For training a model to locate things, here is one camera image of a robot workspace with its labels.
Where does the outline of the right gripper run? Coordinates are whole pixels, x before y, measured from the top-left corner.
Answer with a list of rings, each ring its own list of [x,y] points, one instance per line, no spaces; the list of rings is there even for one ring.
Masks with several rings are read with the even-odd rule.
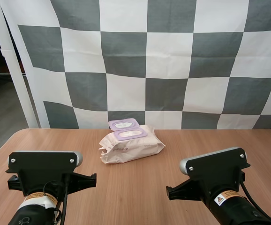
[[[190,178],[176,187],[166,187],[170,200],[189,200],[202,202],[225,202],[232,197],[240,197],[239,185],[245,180],[245,173],[223,179],[206,175]]]

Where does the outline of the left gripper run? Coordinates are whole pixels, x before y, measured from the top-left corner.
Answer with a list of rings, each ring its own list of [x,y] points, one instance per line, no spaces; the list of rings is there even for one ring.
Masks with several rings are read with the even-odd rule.
[[[29,195],[34,192],[45,192],[53,194],[65,194],[69,195],[75,192],[87,188],[96,187],[97,174],[94,173],[91,176],[86,176],[78,173],[67,173],[61,178],[61,181],[46,181],[44,184],[24,184],[21,179],[13,175],[8,180],[8,189],[22,191],[23,195]]]

